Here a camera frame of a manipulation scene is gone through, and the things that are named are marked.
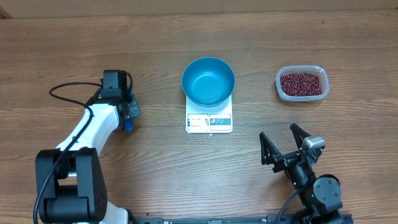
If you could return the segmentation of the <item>blue plastic scoop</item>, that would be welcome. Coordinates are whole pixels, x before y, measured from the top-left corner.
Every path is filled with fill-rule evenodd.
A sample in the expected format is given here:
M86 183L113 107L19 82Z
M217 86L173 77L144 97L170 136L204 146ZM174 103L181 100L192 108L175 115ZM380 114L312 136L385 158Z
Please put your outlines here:
M129 87L129 97L126 102L126 115L124 119L124 130L131 132L133 129L133 124L132 124L132 102L133 102L133 94L132 94L132 87Z

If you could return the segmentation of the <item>teal bowl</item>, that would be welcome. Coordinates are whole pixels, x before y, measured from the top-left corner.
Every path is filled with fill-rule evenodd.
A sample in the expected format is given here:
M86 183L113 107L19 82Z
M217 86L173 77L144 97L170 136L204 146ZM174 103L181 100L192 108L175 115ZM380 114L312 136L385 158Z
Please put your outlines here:
M182 74L182 90L189 100L202 107L215 107L230 97L236 85L232 68L215 57L191 62Z

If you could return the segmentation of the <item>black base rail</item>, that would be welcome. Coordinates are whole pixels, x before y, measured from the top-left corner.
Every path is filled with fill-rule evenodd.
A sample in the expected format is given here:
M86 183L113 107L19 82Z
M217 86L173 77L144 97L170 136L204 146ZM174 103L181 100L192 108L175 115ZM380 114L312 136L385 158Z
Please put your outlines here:
M238 218L183 218L183 219L163 219L163 218L135 218L130 217L133 224L276 224L278 215L268 215L266 217L238 217ZM342 222L331 221L331 223L353 224L351 215L344 215ZM294 215L282 215L279 223L307 223L299 222L294 219Z

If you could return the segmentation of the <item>red beans in container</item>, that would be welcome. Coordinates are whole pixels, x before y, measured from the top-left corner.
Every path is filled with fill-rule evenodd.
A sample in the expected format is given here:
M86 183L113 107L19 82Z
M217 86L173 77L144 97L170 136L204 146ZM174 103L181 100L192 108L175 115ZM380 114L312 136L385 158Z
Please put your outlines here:
M320 77L313 73L290 73L280 77L282 91L289 96L315 96L323 93Z

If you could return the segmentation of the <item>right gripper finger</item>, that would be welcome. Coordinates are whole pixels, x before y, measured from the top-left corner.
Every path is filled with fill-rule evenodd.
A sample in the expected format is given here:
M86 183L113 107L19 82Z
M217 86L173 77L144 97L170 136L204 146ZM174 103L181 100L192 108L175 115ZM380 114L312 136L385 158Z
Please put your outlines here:
M310 136L309 133L304 131L302 128L300 128L297 124L293 123L290 125L290 130L292 131L292 134L294 135L294 139L297 145L297 148L300 149L303 144L303 140L307 137Z
M259 134L261 143L261 163L262 165L270 165L276 162L277 158L281 156L280 151L276 148L273 142L266 136L265 132Z

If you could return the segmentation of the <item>white digital kitchen scale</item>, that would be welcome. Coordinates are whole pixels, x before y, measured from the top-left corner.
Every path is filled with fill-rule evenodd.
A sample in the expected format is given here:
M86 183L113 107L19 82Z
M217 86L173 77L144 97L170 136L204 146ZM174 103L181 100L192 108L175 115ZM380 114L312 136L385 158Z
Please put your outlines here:
M185 130L190 134L229 134L233 131L233 104L229 96L215 107L202 107L186 97Z

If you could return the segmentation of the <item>clear plastic container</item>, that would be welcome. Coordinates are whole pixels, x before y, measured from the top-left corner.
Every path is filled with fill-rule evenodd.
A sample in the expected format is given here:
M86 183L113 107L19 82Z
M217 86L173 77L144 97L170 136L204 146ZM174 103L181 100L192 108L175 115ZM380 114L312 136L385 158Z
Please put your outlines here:
M326 71L317 65L293 65L281 68L275 78L279 99L284 102L322 100L330 86Z

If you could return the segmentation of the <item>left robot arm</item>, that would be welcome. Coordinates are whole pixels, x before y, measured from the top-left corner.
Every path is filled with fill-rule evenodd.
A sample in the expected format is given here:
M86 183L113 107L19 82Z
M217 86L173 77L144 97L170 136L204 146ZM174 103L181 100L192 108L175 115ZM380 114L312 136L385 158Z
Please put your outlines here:
M34 223L135 223L130 210L108 200L99 155L116 130L131 132L141 112L132 93L131 74L105 70L84 115L54 149L35 158L37 198Z

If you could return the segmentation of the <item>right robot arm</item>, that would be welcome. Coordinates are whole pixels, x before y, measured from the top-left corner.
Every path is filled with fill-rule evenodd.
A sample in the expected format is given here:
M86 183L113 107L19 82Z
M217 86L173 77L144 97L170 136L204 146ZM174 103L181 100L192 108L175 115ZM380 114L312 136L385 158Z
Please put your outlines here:
M319 177L312 166L325 149L325 140L312 136L297 124L290 125L298 150L282 154L264 132L259 134L261 163L273 165L273 172L284 172L295 192L284 203L276 223L349 223L351 217L340 212L340 180L331 174Z

